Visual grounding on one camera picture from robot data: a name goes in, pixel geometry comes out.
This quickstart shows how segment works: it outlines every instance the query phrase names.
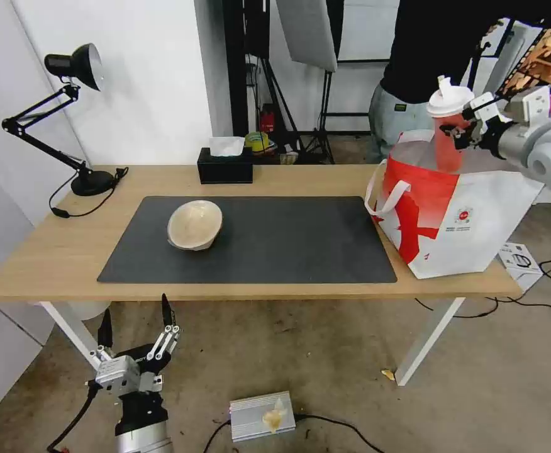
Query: jeans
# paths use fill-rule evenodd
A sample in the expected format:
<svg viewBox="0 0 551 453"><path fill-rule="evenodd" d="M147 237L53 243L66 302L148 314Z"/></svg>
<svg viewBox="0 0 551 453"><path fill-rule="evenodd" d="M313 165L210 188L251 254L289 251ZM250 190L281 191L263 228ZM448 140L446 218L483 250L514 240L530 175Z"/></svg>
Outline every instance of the jeans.
<svg viewBox="0 0 551 453"><path fill-rule="evenodd" d="M402 132L433 129L433 118L426 112L427 103L407 104L385 91L380 84L374 90L368 118L372 140L365 156L368 164L386 159Z"/></svg>

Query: bowl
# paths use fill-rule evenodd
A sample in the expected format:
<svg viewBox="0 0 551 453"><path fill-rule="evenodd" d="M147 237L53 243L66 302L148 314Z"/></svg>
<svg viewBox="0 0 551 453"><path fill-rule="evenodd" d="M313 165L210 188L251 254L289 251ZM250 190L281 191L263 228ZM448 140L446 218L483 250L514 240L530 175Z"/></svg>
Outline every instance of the bowl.
<svg viewBox="0 0 551 453"><path fill-rule="evenodd" d="M208 249L221 230L223 213L212 201L195 200L179 206L169 219L169 243L183 250Z"/></svg>

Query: bag handle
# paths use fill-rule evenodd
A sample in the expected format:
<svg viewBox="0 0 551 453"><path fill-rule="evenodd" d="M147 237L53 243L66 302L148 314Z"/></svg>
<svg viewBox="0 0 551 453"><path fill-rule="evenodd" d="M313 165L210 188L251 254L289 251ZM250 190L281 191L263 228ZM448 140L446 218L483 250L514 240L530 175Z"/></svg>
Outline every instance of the bag handle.
<svg viewBox="0 0 551 453"><path fill-rule="evenodd" d="M381 165L385 164L386 162L387 160L385 159L376 167L376 170L374 170L374 174L370 178L370 182L368 182L368 186L365 189L364 206L366 210L370 213L370 215L381 216L382 214L386 214L387 212L391 211L395 206L397 206L397 203L399 202L399 199L401 199L401 196L406 191L409 191L412 188L412 186L408 182L398 181L397 184L395 184L395 187L393 187L391 194L384 202L384 205L382 205L382 208L377 211L373 210L370 207L370 197L372 196L374 184L376 183L376 174L381 168Z"/></svg>

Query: black shirt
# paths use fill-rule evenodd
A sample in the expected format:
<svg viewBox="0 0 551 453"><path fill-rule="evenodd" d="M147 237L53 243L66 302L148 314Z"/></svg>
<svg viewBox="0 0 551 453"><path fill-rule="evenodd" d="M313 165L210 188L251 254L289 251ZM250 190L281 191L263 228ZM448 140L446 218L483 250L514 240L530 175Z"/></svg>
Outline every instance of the black shirt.
<svg viewBox="0 0 551 453"><path fill-rule="evenodd" d="M498 19L512 17L530 25L551 25L551 0L538 2L537 7L526 3L401 0L382 87L408 104L420 104L428 102L438 89L438 76L451 77L452 84L460 84L475 48Z"/></svg>

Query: gray robot arm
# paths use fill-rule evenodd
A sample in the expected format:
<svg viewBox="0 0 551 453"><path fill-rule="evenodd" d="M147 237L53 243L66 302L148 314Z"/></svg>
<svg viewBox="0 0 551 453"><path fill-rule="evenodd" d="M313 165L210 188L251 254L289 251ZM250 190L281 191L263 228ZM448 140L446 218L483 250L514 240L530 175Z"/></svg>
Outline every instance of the gray robot arm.
<svg viewBox="0 0 551 453"><path fill-rule="evenodd" d="M500 113L489 92L473 99L463 115L471 120L466 130L453 131L457 147L468 144L490 150L506 159L528 177L551 189L550 88L534 87L513 97Z"/></svg>

